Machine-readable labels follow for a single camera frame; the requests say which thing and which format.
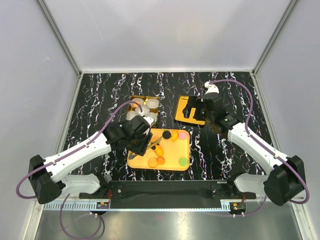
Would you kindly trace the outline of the tan ridged round cookie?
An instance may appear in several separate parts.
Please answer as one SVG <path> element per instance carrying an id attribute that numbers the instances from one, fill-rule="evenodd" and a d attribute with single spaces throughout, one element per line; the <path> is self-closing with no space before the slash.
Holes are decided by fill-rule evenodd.
<path id="1" fill-rule="evenodd" d="M 154 142 L 156 142 L 158 139 L 159 139 L 158 136 L 153 136 L 153 137 L 151 138 L 150 142 L 151 142 L 151 143 L 154 143 Z"/>

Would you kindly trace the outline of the black round cookie top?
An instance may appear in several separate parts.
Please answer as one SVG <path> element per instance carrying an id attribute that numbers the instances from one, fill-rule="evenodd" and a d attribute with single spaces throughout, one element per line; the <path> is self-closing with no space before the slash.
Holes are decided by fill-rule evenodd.
<path id="1" fill-rule="evenodd" d="M 162 137 L 165 139 L 165 140 L 168 140 L 172 137 L 171 135 L 171 132 L 168 131 L 168 130 L 165 130 L 163 133 L 162 133 Z"/>

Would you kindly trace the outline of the gold tin lid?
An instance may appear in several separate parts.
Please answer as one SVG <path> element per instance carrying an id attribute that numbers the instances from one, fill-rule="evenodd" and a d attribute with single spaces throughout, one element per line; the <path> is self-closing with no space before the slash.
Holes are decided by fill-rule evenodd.
<path id="1" fill-rule="evenodd" d="M 174 120 L 179 124 L 190 125 L 190 126 L 204 126 L 206 122 L 200 119 L 188 119 L 183 116 L 183 109 L 188 106 L 189 96 L 180 96 L 177 101 L 176 110 L 174 114 Z"/>

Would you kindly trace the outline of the orange bear cookie top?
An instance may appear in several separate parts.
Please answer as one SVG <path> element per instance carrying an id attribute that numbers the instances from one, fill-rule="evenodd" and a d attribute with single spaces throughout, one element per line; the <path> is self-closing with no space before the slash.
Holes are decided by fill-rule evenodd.
<path id="1" fill-rule="evenodd" d="M 178 138 L 179 138 L 179 132 L 178 132 L 177 130 L 173 130 L 173 131 L 171 132 L 171 137 L 170 137 L 171 141 L 174 142 L 174 141 L 176 141 Z"/>

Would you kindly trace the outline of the orange bear cookie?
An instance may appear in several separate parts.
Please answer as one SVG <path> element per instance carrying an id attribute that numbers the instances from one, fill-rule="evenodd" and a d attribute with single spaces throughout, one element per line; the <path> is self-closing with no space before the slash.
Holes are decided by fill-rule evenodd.
<path id="1" fill-rule="evenodd" d="M 174 141 L 176 141 L 178 138 L 179 138 L 179 132 L 178 132 L 177 130 L 173 130 L 173 131 L 171 132 L 171 137 L 170 137 L 171 141 L 174 142 Z"/>
<path id="2" fill-rule="evenodd" d="M 156 145 L 154 151 L 158 157 L 162 157 L 164 155 L 164 150 L 160 145 Z"/>

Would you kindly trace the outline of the pink round cookie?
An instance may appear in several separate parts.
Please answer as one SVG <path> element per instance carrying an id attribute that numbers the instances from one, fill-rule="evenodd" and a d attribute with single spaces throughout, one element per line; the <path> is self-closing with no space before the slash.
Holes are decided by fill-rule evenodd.
<path id="1" fill-rule="evenodd" d="M 187 134 L 186 132 L 184 132 L 184 131 L 180 131 L 180 132 L 178 133 L 178 138 L 179 138 L 180 140 L 185 140 L 187 137 L 188 137 L 188 134 Z"/>

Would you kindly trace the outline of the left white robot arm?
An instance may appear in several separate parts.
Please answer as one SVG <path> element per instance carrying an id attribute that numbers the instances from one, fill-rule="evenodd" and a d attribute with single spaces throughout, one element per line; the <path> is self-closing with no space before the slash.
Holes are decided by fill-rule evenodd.
<path id="1" fill-rule="evenodd" d="M 143 156 L 151 141 L 151 127 L 155 119 L 137 115 L 130 120 L 109 123 L 102 132 L 56 155 L 42 158 L 40 155 L 29 161 L 29 182 L 37 202 L 48 204 L 61 195 L 89 194 L 103 198 L 108 186 L 96 173 L 71 175 L 76 168 L 89 161 L 116 150 L 128 151 Z"/>

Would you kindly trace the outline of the orange bear cookie centre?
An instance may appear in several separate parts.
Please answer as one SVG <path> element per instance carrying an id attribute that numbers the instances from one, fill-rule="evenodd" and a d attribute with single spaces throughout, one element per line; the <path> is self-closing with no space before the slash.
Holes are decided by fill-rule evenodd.
<path id="1" fill-rule="evenodd" d="M 154 151 L 158 157 L 162 157 L 164 155 L 164 150 L 160 145 L 156 145 Z"/>

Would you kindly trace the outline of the orange swirl cookie front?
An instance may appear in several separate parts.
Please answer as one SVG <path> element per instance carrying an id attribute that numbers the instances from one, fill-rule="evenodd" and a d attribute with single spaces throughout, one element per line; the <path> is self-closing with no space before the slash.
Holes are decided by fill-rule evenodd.
<path id="1" fill-rule="evenodd" d="M 157 161 L 157 164 L 158 164 L 158 165 L 163 165 L 163 164 L 165 163 L 165 158 L 162 157 L 162 156 L 159 156 L 159 157 L 156 159 L 156 161 Z"/>

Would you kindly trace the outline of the white paper cup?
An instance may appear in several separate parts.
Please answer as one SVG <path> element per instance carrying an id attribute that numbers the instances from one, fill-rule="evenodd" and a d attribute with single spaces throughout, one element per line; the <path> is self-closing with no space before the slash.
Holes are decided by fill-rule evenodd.
<path id="1" fill-rule="evenodd" d="M 132 100 L 131 100 L 133 103 L 136 103 L 137 105 L 138 105 L 138 107 L 139 106 L 143 106 L 144 105 L 144 100 L 142 99 L 142 98 L 138 98 L 138 97 L 136 97 L 136 98 L 133 98 Z"/>
<path id="2" fill-rule="evenodd" d="M 154 125 L 158 120 L 158 116 L 154 112 L 149 112 L 145 116 L 153 119 L 152 125 Z"/>
<path id="3" fill-rule="evenodd" d="M 156 98 L 149 98 L 146 101 L 146 106 L 150 109 L 157 109 L 159 107 L 159 100 Z"/>
<path id="4" fill-rule="evenodd" d="M 129 111 L 126 115 L 126 120 L 130 121 L 132 120 L 134 117 L 138 116 L 139 114 L 135 111 Z"/>
<path id="5" fill-rule="evenodd" d="M 145 116 L 150 112 L 150 109 L 146 105 L 140 105 L 140 106 L 135 108 L 135 112 L 139 116 Z"/>

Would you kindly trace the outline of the tan dotted cookie front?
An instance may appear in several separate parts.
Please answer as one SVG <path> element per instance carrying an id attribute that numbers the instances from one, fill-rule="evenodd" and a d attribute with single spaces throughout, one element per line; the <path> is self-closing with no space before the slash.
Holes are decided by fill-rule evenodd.
<path id="1" fill-rule="evenodd" d="M 155 168 L 155 167 L 157 167 L 157 166 L 158 166 L 158 161 L 157 161 L 157 159 L 156 159 L 156 158 L 150 158 L 150 159 L 148 160 L 148 166 L 149 166 L 150 168 Z"/>

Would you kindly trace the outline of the white paper cup centre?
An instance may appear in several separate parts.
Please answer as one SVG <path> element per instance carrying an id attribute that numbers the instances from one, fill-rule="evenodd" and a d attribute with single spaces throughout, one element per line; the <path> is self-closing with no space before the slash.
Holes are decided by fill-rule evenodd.
<path id="1" fill-rule="evenodd" d="M 135 108 L 135 112 L 139 116 L 145 116 L 150 112 L 150 109 L 146 105 L 140 105 L 140 106 Z"/>

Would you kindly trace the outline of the white paper cup front right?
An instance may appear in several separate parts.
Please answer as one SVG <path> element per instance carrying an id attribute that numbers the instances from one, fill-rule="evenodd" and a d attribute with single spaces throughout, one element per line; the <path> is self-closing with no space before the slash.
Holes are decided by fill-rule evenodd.
<path id="1" fill-rule="evenodd" d="M 154 125 L 158 120 L 158 116 L 154 112 L 149 112 L 145 116 L 153 119 L 152 125 Z"/>

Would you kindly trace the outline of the white paper cup back left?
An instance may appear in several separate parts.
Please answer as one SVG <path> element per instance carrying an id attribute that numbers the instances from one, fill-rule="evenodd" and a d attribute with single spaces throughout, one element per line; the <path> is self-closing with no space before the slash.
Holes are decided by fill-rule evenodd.
<path id="1" fill-rule="evenodd" d="M 144 100 L 142 99 L 142 98 L 138 98 L 138 97 L 136 97 L 136 98 L 133 98 L 132 100 L 131 100 L 133 103 L 136 103 L 137 105 L 138 105 L 138 107 L 139 106 L 143 106 L 144 105 Z"/>

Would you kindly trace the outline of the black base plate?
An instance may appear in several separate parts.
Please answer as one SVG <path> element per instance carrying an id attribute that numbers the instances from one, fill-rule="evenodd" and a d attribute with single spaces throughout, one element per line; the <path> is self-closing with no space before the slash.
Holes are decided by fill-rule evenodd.
<path id="1" fill-rule="evenodd" d="M 221 202 L 254 200 L 227 180 L 110 181 L 95 193 L 80 193 L 80 199 L 110 200 L 110 208 L 121 210 L 214 209 Z"/>

